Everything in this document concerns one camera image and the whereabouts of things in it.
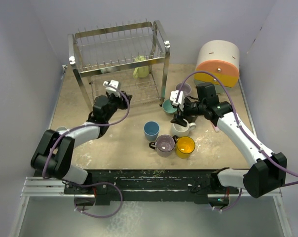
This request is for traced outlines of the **blue cup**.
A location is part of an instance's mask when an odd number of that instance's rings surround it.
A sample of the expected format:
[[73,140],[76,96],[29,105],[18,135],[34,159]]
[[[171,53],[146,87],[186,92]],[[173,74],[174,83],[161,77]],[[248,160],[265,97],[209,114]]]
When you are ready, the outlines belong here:
[[159,124],[154,121],[148,121],[144,125],[145,138],[150,142],[153,142],[157,139],[159,135],[159,131],[160,131]]

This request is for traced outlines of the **light green mug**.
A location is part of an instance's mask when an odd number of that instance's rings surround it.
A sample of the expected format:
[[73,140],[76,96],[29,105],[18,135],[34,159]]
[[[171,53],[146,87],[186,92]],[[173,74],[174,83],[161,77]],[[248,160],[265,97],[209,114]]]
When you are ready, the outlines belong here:
[[[140,61],[144,61],[146,58],[142,55],[139,55],[135,61],[136,62],[140,62]],[[143,67],[137,67],[134,69],[133,72],[133,77],[134,79],[141,79],[141,78],[145,78],[149,75],[149,66],[143,66]]]

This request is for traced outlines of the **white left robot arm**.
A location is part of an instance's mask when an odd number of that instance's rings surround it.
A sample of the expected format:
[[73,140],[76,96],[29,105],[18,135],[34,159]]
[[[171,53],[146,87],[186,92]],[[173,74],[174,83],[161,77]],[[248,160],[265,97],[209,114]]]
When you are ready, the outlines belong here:
[[128,109],[132,95],[116,97],[106,93],[95,98],[93,110],[87,121],[72,129],[61,128],[59,131],[44,132],[31,159],[31,167],[42,172],[44,177],[57,178],[75,183],[75,188],[82,194],[92,190],[93,182],[84,169],[71,165],[73,150],[90,141],[101,138],[109,128],[109,120],[120,109]]

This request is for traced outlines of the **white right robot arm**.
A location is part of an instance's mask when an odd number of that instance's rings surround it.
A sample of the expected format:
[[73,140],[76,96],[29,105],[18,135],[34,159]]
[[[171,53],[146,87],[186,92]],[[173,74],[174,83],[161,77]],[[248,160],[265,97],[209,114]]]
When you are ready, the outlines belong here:
[[249,169],[222,168],[212,173],[211,189],[222,193],[228,187],[246,189],[254,198],[259,198],[284,185],[287,158],[274,153],[245,126],[235,114],[231,103],[220,102],[215,86],[210,82],[197,85],[198,99],[195,102],[179,90],[172,91],[170,101],[177,108],[172,123],[185,126],[189,117],[203,116],[222,131],[243,155]]

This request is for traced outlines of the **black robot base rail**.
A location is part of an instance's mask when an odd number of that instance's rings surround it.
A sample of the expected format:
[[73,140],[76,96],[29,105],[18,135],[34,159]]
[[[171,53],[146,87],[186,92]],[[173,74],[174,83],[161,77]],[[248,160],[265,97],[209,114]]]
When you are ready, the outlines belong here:
[[215,181],[214,169],[89,169],[84,187],[65,178],[65,194],[75,195],[79,205],[109,205],[112,201],[193,202],[228,205],[234,187]]

